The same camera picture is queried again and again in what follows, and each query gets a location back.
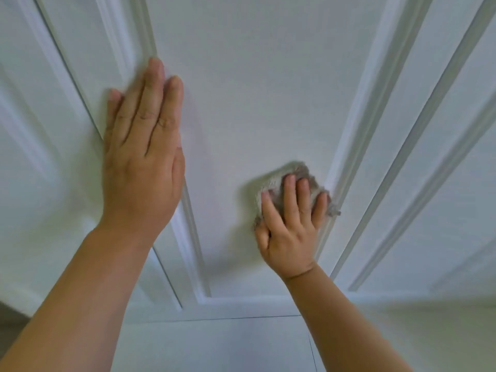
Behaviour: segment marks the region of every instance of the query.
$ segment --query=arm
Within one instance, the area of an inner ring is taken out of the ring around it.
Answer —
[[[296,184],[293,175],[284,182],[284,221],[263,193],[264,221],[255,231],[262,257],[288,287],[327,370],[411,371],[314,261],[326,208],[321,194],[312,212],[308,181]]]
[[[110,91],[104,136],[104,210],[0,362],[6,371],[109,371],[131,292],[184,180],[179,123],[183,85],[164,91],[149,62],[123,97]]]

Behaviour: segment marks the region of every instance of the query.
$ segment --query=gray cloth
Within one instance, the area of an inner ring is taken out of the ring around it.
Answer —
[[[317,197],[321,193],[327,193],[327,215],[329,217],[334,217],[336,215],[340,215],[341,212],[338,210],[337,206],[334,205],[331,201],[331,197],[329,196],[329,191],[324,187],[319,186],[315,177],[310,175],[308,171],[308,167],[303,162],[294,162],[288,165],[285,165],[281,169],[274,172],[270,178],[264,182],[262,187],[257,192],[257,196],[255,198],[255,202],[257,203],[257,217],[255,218],[254,226],[256,227],[260,221],[264,218],[262,215],[262,192],[268,191],[272,198],[272,202],[274,203],[277,211],[281,214],[281,217],[284,219],[284,178],[293,174],[296,177],[296,181],[300,179],[308,179],[309,187],[310,187],[310,200],[312,202],[312,209],[315,205]]]

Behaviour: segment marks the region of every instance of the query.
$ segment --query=hand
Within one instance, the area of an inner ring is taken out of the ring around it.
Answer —
[[[267,192],[262,193],[264,220],[255,230],[260,253],[284,282],[316,267],[313,252],[319,227],[324,222],[327,194],[317,198],[312,212],[308,180],[296,185],[294,175],[284,180],[284,219],[279,215]]]
[[[151,247],[181,198],[184,156],[179,124],[183,83],[151,58],[125,96],[108,95],[100,225],[135,233]]]

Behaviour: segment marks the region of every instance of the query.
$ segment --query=forearm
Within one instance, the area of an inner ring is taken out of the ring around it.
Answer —
[[[320,267],[287,287],[327,370],[411,371]]]
[[[0,371],[109,370],[150,246],[104,227],[92,231],[4,356]]]

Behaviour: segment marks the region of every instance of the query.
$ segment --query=person's right arm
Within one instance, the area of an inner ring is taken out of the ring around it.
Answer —
[[[327,195],[319,196],[312,212],[308,181],[296,184],[289,175],[284,183],[284,208],[283,221],[270,196],[262,194],[264,221],[255,231],[258,247],[288,287],[325,368],[411,371],[313,259],[317,231],[326,217]]]

